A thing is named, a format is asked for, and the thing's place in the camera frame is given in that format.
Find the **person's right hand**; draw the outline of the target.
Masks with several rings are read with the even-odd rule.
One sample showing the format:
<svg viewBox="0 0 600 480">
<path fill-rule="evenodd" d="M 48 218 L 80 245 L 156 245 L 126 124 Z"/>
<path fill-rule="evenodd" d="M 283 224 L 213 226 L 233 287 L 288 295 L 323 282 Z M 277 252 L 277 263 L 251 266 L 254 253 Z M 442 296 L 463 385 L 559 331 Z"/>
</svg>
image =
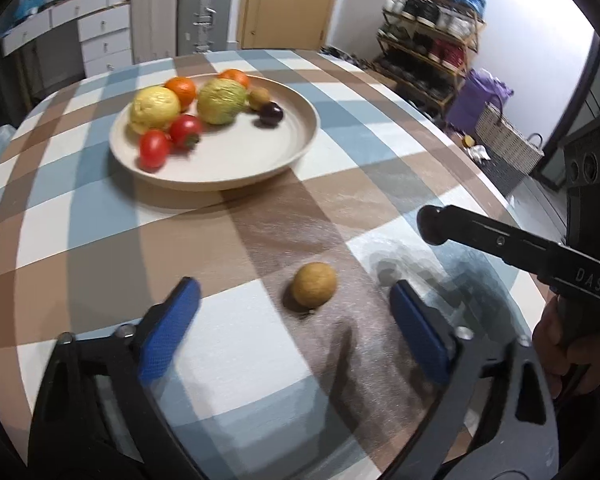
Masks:
<svg viewBox="0 0 600 480">
<path fill-rule="evenodd" d="M 588 369 L 579 382 L 577 393 L 589 393 L 600 385 L 600 330 L 576 340 L 567 349 L 560 348 L 562 321 L 558 315 L 559 299 L 559 296 L 553 296 L 548 300 L 532 334 L 533 347 L 553 399 L 562 392 L 562 378 L 573 365 Z"/>
</svg>

